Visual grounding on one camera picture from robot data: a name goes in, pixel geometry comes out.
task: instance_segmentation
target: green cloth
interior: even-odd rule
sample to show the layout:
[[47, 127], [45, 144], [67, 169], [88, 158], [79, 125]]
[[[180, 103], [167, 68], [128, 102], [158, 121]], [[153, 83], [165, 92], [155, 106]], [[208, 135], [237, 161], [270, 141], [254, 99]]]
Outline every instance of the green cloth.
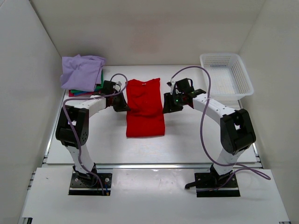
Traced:
[[[95, 89], [94, 89], [94, 92], [98, 92], [100, 91], [100, 89], [103, 88], [103, 83], [104, 83], [104, 74], [103, 74], [103, 70], [102, 70], [102, 73], [101, 73], [101, 84], [97, 84]], [[71, 93], [78, 93], [78, 92], [82, 92], [80, 90], [71, 90]]]

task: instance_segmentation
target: white enclosure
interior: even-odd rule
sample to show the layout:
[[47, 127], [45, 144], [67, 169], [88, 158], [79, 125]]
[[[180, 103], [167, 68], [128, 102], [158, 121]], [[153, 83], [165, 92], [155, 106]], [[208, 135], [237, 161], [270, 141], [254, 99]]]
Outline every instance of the white enclosure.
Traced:
[[[166, 135], [139, 141], [125, 138], [125, 113], [108, 108], [92, 117], [87, 143], [97, 167], [114, 174], [112, 194], [69, 198], [73, 163], [53, 136], [62, 56], [107, 58], [105, 79], [160, 77], [163, 97], [177, 70], [221, 52], [240, 55], [254, 88], [223, 101], [248, 110], [256, 132], [256, 146], [239, 161], [264, 168], [271, 181], [240, 172], [240, 198], [196, 198], [183, 188], [211, 165], [199, 140], [201, 113], [165, 115]], [[200, 70], [185, 76], [206, 90]], [[298, 85], [298, 0], [0, 0], [0, 224], [299, 224]], [[219, 127], [205, 122], [215, 158]]]

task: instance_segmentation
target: folded clothes stack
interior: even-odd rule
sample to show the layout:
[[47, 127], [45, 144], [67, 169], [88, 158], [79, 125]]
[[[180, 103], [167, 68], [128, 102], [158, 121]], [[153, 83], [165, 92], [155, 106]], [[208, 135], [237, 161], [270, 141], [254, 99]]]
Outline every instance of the folded clothes stack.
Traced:
[[99, 92], [105, 62], [106, 59], [99, 56], [63, 57], [61, 88], [69, 90], [70, 96]]

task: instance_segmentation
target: white wall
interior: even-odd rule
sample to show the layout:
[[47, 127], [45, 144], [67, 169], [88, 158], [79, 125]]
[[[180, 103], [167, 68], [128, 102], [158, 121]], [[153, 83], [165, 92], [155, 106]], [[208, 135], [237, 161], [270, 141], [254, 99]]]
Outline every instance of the white wall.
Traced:
[[14, 224], [31, 174], [42, 163], [61, 100], [62, 69], [30, 3], [0, 5], [0, 223]]
[[242, 100], [292, 224], [299, 224], [299, 1], [267, 0], [242, 50], [255, 93]]
[[264, 0], [32, 0], [61, 56], [109, 65], [196, 64], [239, 52]]

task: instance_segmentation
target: folded red shirt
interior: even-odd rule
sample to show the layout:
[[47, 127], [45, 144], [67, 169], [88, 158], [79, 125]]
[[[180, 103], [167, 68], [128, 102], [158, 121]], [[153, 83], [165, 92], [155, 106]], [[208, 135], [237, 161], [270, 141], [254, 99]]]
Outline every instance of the folded red shirt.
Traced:
[[160, 79], [147, 82], [132, 79], [126, 91], [131, 109], [127, 112], [127, 137], [165, 135]]

